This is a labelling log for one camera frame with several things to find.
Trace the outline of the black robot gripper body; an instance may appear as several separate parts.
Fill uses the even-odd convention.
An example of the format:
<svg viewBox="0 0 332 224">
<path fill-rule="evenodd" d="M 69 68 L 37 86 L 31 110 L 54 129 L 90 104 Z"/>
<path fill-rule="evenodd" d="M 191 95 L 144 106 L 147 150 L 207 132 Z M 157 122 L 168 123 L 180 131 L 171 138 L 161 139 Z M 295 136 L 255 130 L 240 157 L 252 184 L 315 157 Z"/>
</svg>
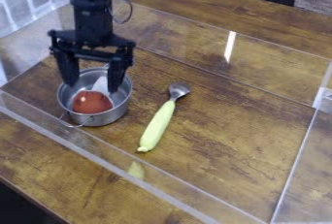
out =
<svg viewBox="0 0 332 224">
<path fill-rule="evenodd" d="M 113 31 L 112 0 L 70 0 L 74 28 L 51 30 L 51 54 L 62 65 L 78 65 L 80 59 L 132 65 L 136 42 Z"/>
</svg>

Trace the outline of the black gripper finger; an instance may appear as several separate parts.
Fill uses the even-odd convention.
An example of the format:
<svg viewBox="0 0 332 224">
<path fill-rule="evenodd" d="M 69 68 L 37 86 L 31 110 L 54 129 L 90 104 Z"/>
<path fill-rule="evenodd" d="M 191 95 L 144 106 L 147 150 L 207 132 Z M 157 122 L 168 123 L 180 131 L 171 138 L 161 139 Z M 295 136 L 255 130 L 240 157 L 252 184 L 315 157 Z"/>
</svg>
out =
<svg viewBox="0 0 332 224">
<path fill-rule="evenodd" d="M 124 55 L 112 58 L 108 68 L 108 91 L 116 93 L 124 82 L 128 68 L 133 65 L 133 61 Z"/>
<path fill-rule="evenodd" d="M 80 59 L 70 52 L 56 50 L 64 83 L 74 86 L 80 79 Z"/>
</svg>

